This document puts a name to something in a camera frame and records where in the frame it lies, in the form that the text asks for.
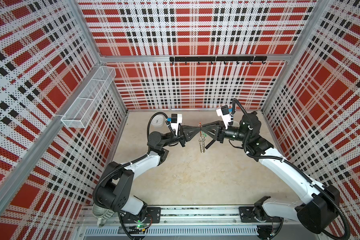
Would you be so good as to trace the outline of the silver keyring with chain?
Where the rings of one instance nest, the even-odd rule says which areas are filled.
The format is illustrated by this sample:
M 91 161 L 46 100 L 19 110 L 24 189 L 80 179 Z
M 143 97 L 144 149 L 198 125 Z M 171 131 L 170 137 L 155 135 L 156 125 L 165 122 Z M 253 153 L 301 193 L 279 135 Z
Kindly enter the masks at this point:
M 202 131 L 200 131 L 199 146 L 201 153 L 205 153 L 206 151 L 205 140 L 206 140 L 206 135 Z

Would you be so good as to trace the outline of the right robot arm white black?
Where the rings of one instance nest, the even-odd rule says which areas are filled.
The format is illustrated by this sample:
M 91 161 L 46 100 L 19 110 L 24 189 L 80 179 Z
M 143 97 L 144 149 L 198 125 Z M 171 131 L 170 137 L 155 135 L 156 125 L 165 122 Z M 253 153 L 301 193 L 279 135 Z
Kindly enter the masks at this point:
M 333 240 L 348 240 L 351 228 L 340 208 L 340 192 L 332 185 L 314 180 L 287 160 L 269 141 L 261 137 L 262 123 L 256 112 L 248 113 L 237 99 L 232 106 L 216 110 L 221 121 L 199 127 L 180 126 L 178 133 L 190 141 L 204 132 L 213 142 L 241 142 L 246 156 L 265 166 L 286 183 L 299 197 L 297 202 L 264 196 L 254 204 L 254 219 L 265 223 L 270 218 L 300 222 L 314 234 L 325 234 Z

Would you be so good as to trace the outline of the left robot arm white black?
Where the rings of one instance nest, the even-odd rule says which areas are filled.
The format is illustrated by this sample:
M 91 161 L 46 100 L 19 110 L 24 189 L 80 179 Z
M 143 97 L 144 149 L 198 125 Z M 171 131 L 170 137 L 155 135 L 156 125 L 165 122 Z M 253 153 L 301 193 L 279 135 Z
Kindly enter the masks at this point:
M 150 132 L 151 124 L 157 116 L 164 118 L 164 124 L 169 129 L 168 133 Z M 172 114 L 171 117 L 163 112 L 153 114 L 147 125 L 147 153 L 123 164 L 109 163 L 93 191 L 94 205 L 118 214 L 128 213 L 133 216 L 135 222 L 143 222 L 148 216 L 148 205 L 130 195 L 133 181 L 148 170 L 164 163 L 169 154 L 165 147 L 176 144 L 184 147 L 186 142 L 200 131 L 201 128 L 198 126 L 183 126 L 180 114 Z

